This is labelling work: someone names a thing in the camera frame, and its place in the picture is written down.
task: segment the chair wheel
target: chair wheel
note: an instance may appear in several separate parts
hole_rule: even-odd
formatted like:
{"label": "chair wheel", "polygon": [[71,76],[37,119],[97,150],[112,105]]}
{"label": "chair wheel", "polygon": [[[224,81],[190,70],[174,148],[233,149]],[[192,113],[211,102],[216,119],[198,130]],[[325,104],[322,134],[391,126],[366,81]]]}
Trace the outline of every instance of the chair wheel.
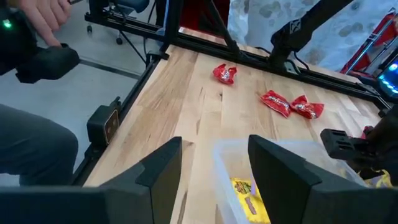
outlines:
{"label": "chair wheel", "polygon": [[117,43],[118,45],[122,45],[122,44],[123,44],[122,38],[118,37],[118,38],[116,39],[116,43]]}
{"label": "chair wheel", "polygon": [[87,26],[87,33],[88,33],[88,34],[93,33],[93,27],[92,27],[91,25],[88,25],[88,26]]}

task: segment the clear plastic bin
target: clear plastic bin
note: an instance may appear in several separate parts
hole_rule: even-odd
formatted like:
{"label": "clear plastic bin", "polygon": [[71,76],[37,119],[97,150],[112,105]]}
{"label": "clear plastic bin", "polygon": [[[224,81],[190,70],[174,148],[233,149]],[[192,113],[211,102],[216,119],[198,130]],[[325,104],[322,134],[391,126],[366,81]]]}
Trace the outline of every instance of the clear plastic bin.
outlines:
{"label": "clear plastic bin", "polygon": [[[348,180],[366,186],[362,178],[346,162],[332,159],[325,148],[313,141],[274,141],[274,143],[306,158],[307,161]],[[231,185],[230,178],[251,179],[248,140],[218,141],[213,151],[215,189],[218,208],[227,224],[250,224]]]}

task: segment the human hand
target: human hand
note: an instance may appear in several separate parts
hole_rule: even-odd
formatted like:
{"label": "human hand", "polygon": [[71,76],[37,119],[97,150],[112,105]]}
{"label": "human hand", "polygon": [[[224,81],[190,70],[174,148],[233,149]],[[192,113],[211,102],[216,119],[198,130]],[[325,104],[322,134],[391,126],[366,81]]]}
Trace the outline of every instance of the human hand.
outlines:
{"label": "human hand", "polygon": [[47,45],[61,46],[53,32],[70,16],[68,0],[8,0],[8,3],[25,13]]}

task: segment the white patterned fabric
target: white patterned fabric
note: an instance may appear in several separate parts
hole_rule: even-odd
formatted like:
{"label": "white patterned fabric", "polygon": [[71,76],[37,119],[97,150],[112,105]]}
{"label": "white patterned fabric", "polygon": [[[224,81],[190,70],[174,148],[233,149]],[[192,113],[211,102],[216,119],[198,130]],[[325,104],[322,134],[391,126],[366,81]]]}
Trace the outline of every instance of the white patterned fabric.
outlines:
{"label": "white patterned fabric", "polygon": [[[272,50],[272,34],[319,0],[231,0],[228,30],[246,45]],[[304,61],[340,71],[398,0],[355,0],[319,27],[299,53]]]}

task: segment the finger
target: finger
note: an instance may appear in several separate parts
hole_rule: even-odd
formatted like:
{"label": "finger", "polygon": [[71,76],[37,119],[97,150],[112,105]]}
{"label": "finger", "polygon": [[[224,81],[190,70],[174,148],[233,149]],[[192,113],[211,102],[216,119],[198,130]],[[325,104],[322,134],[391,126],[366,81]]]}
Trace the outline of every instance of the finger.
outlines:
{"label": "finger", "polygon": [[63,12],[65,13],[65,15],[67,15],[67,17],[70,16],[70,9],[71,9],[71,5],[69,4],[68,0],[58,0],[60,6],[63,9]]}
{"label": "finger", "polygon": [[51,10],[50,7],[50,0],[43,0],[39,1],[39,12],[47,22],[47,24],[50,26],[50,28],[55,31],[59,30],[60,26],[58,24],[57,18],[55,18],[54,13]]}
{"label": "finger", "polygon": [[61,46],[61,43],[54,37],[50,26],[36,7],[26,9],[24,13],[47,45]]}
{"label": "finger", "polygon": [[55,18],[57,18],[59,25],[62,25],[67,22],[68,17],[64,13],[63,9],[61,8],[57,0],[51,1],[50,7],[55,15]]}

